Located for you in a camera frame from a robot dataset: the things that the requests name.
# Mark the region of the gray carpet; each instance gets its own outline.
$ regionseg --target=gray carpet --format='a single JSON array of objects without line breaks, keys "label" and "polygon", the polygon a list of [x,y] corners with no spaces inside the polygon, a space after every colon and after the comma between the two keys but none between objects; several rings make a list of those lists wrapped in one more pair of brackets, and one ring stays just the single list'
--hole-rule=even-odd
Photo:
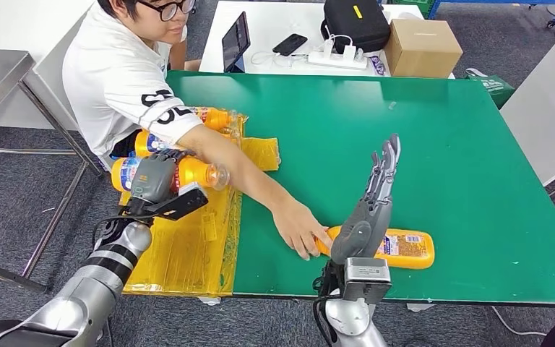
[{"label": "gray carpet", "polygon": [[[189,58],[200,58],[215,0],[199,0],[189,22]],[[496,73],[519,85],[555,42],[543,7],[445,4],[447,20],[465,52],[455,70]],[[54,131],[0,128],[3,147],[66,147]],[[0,155],[0,266],[24,267],[51,212],[77,170],[76,157]],[[117,193],[105,179],[84,175],[70,208],[33,278],[58,289],[83,262],[93,223],[113,213]],[[0,319],[24,318],[49,299],[0,282]],[[501,307],[516,330],[548,331],[555,309]],[[509,333],[489,307],[444,305],[409,312],[379,305],[374,321],[391,346],[539,346],[535,336]],[[197,299],[125,296],[113,315],[117,346],[323,346],[308,301],[226,299],[208,307]],[[107,346],[102,340],[100,346]]]}]

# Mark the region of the stainless steel table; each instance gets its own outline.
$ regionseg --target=stainless steel table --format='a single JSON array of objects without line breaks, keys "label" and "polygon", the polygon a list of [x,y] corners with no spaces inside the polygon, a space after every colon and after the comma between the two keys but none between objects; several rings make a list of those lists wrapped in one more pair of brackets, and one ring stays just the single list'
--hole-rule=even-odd
[{"label": "stainless steel table", "polygon": [[96,176],[103,174],[103,170],[99,168],[90,157],[84,152],[82,147],[71,137],[65,130],[58,119],[50,112],[45,105],[45,100],[41,100],[33,89],[26,83],[25,78],[31,71],[35,62],[28,52],[25,51],[3,51],[0,50],[0,104],[15,88],[19,88],[33,102],[41,114],[50,122],[50,124],[58,131],[69,143],[73,150],[38,150],[38,149],[6,149],[0,148],[0,153],[23,154],[23,155],[78,155],[82,159],[73,181],[67,188],[63,199],[54,211],[54,215],[48,224],[46,231],[43,233],[35,251],[32,253],[24,270],[20,275],[8,271],[0,267],[0,279],[16,283],[18,286],[28,288],[33,291],[44,292],[46,287],[30,279],[33,269],[37,265],[43,250],[46,248],[48,241],[52,237],[56,226],[58,225],[64,211],[71,200],[77,185],[86,168],[90,169]]}]

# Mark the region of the young man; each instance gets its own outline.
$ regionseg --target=young man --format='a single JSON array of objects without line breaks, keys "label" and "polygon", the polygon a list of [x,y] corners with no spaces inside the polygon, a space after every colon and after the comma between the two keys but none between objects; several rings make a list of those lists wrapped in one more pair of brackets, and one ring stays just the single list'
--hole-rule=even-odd
[{"label": "young man", "polygon": [[194,0],[98,0],[91,7],[63,63],[65,91],[82,135],[96,155],[108,158],[126,153],[132,134],[144,128],[207,162],[224,164],[232,185],[271,211],[290,248],[305,260],[318,256],[314,236],[328,245],[331,240],[310,210],[205,127],[165,82],[167,58],[172,68],[184,65],[193,6]]}]

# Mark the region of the power strip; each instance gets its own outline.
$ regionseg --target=power strip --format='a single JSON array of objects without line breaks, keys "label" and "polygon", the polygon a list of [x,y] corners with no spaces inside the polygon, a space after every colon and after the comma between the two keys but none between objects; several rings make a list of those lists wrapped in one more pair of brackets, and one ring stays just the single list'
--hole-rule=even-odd
[{"label": "power strip", "polygon": [[307,62],[313,65],[325,67],[341,67],[344,69],[365,70],[367,68],[367,58],[344,61],[343,55],[331,53],[328,58],[324,57],[324,52],[310,52]]}]

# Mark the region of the lying bottle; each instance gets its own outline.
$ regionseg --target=lying bottle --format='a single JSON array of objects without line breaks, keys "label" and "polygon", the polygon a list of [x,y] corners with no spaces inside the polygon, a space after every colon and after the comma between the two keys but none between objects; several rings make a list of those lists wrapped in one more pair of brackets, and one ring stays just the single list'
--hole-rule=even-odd
[{"label": "lying bottle", "polygon": [[[235,111],[221,111],[211,107],[192,107],[191,110],[199,115],[206,127],[221,131],[225,137],[241,147],[241,136],[237,129],[237,113]],[[135,137],[135,151],[129,153],[129,157],[143,158],[167,148],[169,148],[167,142],[144,129]]]},{"label": "lying bottle", "polygon": [[[334,226],[327,230],[327,234],[334,240],[340,231],[341,226]],[[316,239],[316,246],[322,254],[330,255],[330,249],[319,239]],[[375,258],[386,259],[390,267],[426,269],[435,260],[433,239],[422,231],[388,229]]]},{"label": "lying bottle", "polygon": [[210,129],[237,129],[238,114],[235,110],[219,110],[213,107],[191,107],[190,110]]},{"label": "lying bottle", "polygon": [[[111,183],[120,192],[130,192],[133,178],[141,158],[119,158],[111,168]],[[221,190],[228,184],[231,175],[221,164],[206,164],[191,156],[184,157],[178,163],[171,191],[176,193],[180,187],[197,182],[201,187]]]}]

